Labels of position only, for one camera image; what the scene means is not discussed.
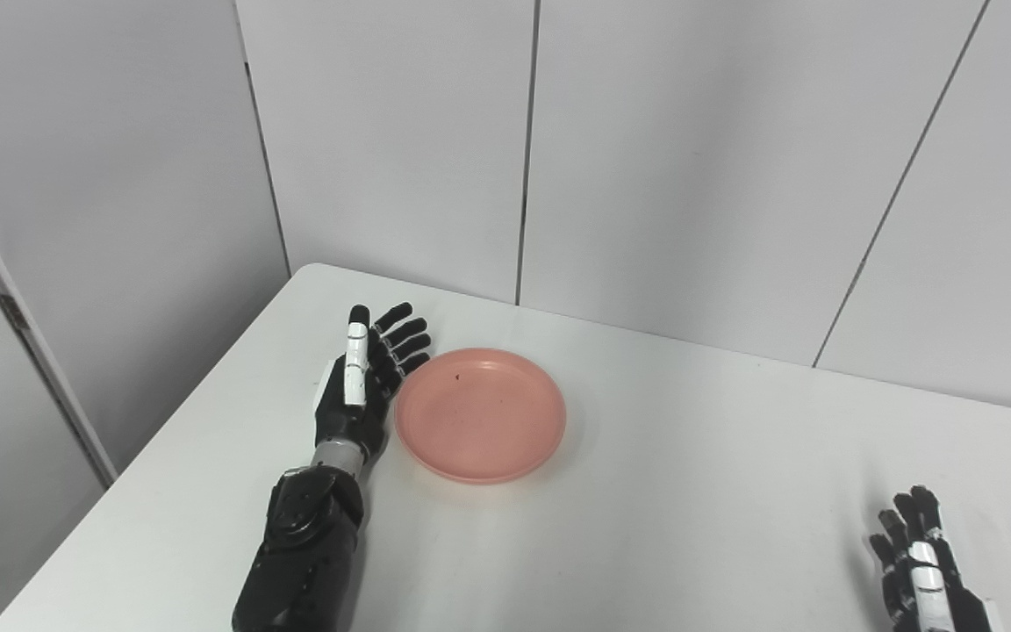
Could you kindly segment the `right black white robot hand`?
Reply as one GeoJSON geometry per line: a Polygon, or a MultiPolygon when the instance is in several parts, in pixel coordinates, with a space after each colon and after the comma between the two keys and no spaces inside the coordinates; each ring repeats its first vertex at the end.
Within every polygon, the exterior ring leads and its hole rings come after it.
{"type": "Polygon", "coordinates": [[[966,585],[942,505],[924,485],[895,493],[868,536],[881,565],[881,595],[893,631],[1002,631],[998,608],[966,585]]]}

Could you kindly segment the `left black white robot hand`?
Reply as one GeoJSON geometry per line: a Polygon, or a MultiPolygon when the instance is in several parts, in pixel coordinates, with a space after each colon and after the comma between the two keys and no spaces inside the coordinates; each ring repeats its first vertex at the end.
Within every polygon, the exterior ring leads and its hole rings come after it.
{"type": "Polygon", "coordinates": [[[354,305],[346,347],[333,361],[314,408],[314,448],[349,445],[362,464],[380,456],[385,420],[401,385],[430,359],[432,336],[413,305],[400,303],[373,319],[366,305],[354,305]]]}

